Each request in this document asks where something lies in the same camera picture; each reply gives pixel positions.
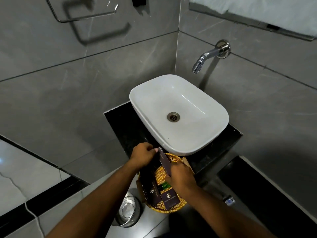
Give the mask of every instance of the wicker basket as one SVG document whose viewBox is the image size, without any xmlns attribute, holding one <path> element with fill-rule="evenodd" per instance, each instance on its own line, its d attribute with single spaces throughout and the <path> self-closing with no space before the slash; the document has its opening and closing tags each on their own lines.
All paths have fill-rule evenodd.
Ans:
<svg viewBox="0 0 317 238">
<path fill-rule="evenodd" d="M 178 157 L 176 155 L 173 155 L 173 154 L 170 154 L 170 153 L 165 153 L 165 154 L 169 157 L 169 159 L 172 162 L 177 162 L 177 161 L 181 161 L 182 162 L 183 161 L 180 157 Z M 167 175 L 167 173 L 166 173 L 165 169 L 163 168 L 163 166 L 159 166 L 153 173 L 154 173 L 157 185 L 163 184 L 165 182 L 165 176 Z M 166 191 L 168 191 L 168 190 L 170 190 L 170 189 L 172 189 L 172 187 L 169 187 L 169 188 L 167 188 L 165 190 L 162 190 L 161 194 L 166 192 Z M 148 207 L 150 207 L 152 210 L 155 210 L 155 211 L 160 212 L 160 213 L 169 214 L 169 213 L 173 213 L 173 212 L 176 212 L 176 211 L 180 210 L 186 204 L 186 201 L 184 199 L 182 199 L 178 194 L 177 194 L 177 196 L 178 196 L 178 198 L 180 200 L 180 203 L 175 205 L 175 206 L 173 206 L 169 210 L 166 210 L 163 201 L 161 201 L 160 203 L 156 204 L 155 206 L 151 206 L 147 202 L 145 202 L 145 204 Z"/>
</svg>

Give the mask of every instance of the sink drain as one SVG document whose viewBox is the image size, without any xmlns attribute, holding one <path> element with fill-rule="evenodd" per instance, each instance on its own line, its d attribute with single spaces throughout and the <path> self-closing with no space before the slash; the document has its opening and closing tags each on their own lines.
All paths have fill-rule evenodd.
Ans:
<svg viewBox="0 0 317 238">
<path fill-rule="evenodd" d="M 177 122 L 180 119 L 180 115 L 176 112 L 171 112 L 167 115 L 167 119 L 170 122 Z"/>
</svg>

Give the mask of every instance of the forearm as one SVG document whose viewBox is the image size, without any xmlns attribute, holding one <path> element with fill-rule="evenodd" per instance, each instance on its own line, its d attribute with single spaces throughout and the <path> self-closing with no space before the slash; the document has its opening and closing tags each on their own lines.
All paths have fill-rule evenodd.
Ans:
<svg viewBox="0 0 317 238">
<path fill-rule="evenodd" d="M 266 228 L 196 187 L 184 199 L 207 221 L 220 238 L 275 237 Z"/>
<path fill-rule="evenodd" d="M 80 201 L 48 234 L 48 238 L 105 237 L 138 169 L 129 160 Z"/>
</svg>

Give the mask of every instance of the sink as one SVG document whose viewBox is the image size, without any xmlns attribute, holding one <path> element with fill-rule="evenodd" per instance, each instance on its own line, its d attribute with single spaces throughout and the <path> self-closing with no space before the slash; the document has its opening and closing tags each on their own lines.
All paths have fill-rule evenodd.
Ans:
<svg viewBox="0 0 317 238">
<path fill-rule="evenodd" d="M 130 92 L 138 116 L 168 152 L 191 155 L 214 140 L 229 115 L 212 97 L 177 75 L 163 75 Z"/>
</svg>

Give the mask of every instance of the person's arm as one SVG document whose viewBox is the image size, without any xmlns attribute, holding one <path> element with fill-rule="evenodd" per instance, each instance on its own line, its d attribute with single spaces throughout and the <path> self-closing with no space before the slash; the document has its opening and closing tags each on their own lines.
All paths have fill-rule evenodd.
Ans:
<svg viewBox="0 0 317 238">
<path fill-rule="evenodd" d="M 197 186 L 189 167 L 172 163 L 172 176 L 165 180 L 207 221 L 220 238 L 275 237 L 266 228 L 244 216 Z"/>
<path fill-rule="evenodd" d="M 47 238 L 105 237 L 134 176 L 156 154 L 152 148 L 149 143 L 134 147 L 130 160 L 71 209 Z"/>
</svg>

